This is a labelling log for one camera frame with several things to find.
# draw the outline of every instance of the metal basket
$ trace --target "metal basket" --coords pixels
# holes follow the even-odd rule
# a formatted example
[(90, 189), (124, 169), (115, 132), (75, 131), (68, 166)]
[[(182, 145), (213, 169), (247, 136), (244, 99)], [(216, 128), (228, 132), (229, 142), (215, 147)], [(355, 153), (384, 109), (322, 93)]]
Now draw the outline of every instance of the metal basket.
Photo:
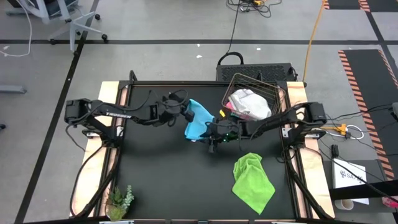
[(221, 102), (221, 104), (226, 109), (231, 110), (232, 113), (238, 115), (240, 118), (248, 120), (252, 119), (247, 114), (240, 113), (236, 110), (227, 107), (227, 103), (229, 102), (228, 97), (239, 89), (251, 90), (254, 93), (266, 99), (272, 115), (282, 112), (282, 104), (285, 101), (285, 94), (286, 94), (286, 92), (283, 89), (281, 89), (277, 85), (271, 85), (256, 80), (255, 78), (251, 78), (243, 74), (236, 73), (232, 78), (231, 83), (228, 86), (228, 89), (223, 97), (223, 101)]

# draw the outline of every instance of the green cloth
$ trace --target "green cloth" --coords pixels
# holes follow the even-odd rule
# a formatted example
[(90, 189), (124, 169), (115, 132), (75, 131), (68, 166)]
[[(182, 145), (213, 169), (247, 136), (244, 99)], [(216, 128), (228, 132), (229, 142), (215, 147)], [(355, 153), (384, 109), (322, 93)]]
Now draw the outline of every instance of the green cloth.
[(259, 215), (275, 193), (261, 166), (261, 156), (248, 153), (235, 162), (232, 192)]

